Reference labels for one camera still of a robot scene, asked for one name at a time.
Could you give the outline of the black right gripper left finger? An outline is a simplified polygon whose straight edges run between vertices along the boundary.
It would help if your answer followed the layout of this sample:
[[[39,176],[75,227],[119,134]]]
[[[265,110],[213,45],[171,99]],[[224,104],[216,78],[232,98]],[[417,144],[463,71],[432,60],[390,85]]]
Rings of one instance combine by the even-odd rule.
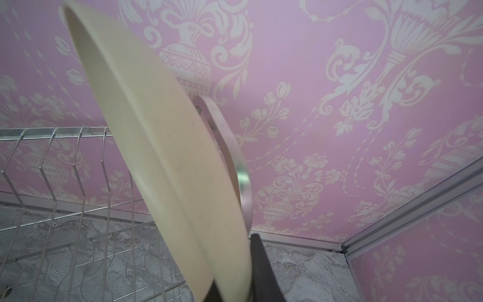
[[[215,282],[212,282],[211,287],[206,294],[203,302],[223,302],[223,298],[218,290]]]

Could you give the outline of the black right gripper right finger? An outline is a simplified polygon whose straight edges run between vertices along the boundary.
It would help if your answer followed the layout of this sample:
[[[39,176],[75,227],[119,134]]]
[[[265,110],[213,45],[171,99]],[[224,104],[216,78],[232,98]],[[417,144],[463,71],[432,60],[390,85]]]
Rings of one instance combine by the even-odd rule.
[[[252,294],[256,302],[286,302],[259,234],[250,236]]]

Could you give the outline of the cream beige plate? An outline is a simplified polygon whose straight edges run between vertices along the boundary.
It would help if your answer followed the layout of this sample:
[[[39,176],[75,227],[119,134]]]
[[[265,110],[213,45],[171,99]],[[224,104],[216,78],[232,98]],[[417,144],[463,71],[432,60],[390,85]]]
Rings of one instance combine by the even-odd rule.
[[[135,184],[197,301],[248,301],[249,240],[225,165],[170,70],[126,26],[75,1],[65,19]]]

